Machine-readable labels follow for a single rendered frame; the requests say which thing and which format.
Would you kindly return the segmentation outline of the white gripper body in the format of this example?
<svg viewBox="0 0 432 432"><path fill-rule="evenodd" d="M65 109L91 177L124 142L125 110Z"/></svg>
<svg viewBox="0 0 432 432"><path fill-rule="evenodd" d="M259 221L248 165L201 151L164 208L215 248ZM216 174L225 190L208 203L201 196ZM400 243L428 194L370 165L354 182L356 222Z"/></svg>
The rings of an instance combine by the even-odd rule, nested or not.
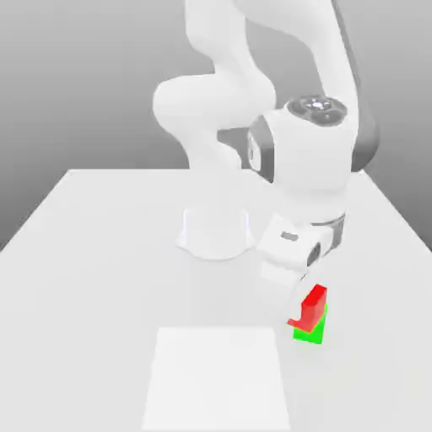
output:
<svg viewBox="0 0 432 432"><path fill-rule="evenodd" d="M282 297L290 309L299 309L304 298L315 285L317 264L297 270L264 261L261 275L282 290Z"/></svg>

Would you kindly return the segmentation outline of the small red cube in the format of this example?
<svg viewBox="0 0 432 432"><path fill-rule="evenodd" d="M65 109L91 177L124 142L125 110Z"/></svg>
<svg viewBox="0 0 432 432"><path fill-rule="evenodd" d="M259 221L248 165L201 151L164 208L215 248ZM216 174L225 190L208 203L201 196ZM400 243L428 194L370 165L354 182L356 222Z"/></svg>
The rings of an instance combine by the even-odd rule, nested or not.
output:
<svg viewBox="0 0 432 432"><path fill-rule="evenodd" d="M299 320L289 318L287 324L295 329L311 333L324 315L327 304L327 287L316 284L301 303Z"/></svg>

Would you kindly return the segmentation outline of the small green cube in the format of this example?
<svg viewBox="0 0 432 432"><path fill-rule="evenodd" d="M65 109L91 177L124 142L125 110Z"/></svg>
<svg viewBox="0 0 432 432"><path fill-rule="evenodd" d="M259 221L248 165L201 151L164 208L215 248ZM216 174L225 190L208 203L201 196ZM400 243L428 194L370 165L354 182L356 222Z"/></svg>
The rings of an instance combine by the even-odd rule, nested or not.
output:
<svg viewBox="0 0 432 432"><path fill-rule="evenodd" d="M324 313L320 320L317 322L316 326L311 332L306 332L300 329L295 328L293 330L293 338L298 341L313 343L313 344L322 344L324 329L326 325L327 318L327 306L325 306Z"/></svg>

